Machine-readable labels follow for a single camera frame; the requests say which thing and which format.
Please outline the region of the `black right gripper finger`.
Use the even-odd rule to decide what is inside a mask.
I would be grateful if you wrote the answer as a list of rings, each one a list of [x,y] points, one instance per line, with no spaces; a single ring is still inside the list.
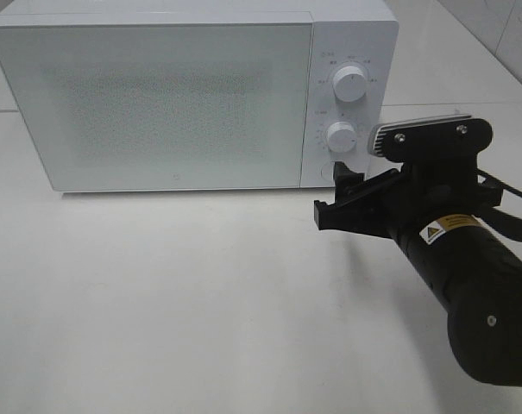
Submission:
[[[365,174],[351,171],[344,162],[337,161],[333,166],[335,198],[346,198],[365,181]]]
[[[359,235],[389,235],[381,197],[399,181],[398,170],[387,170],[365,181],[346,198],[333,204],[314,201],[314,221],[319,230],[338,230]]]

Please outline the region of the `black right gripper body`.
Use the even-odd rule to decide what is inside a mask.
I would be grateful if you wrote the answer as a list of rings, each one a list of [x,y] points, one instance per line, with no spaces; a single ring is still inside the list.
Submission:
[[[366,181],[363,232],[396,242],[490,242],[478,210],[502,192],[478,182],[474,161],[405,163]]]

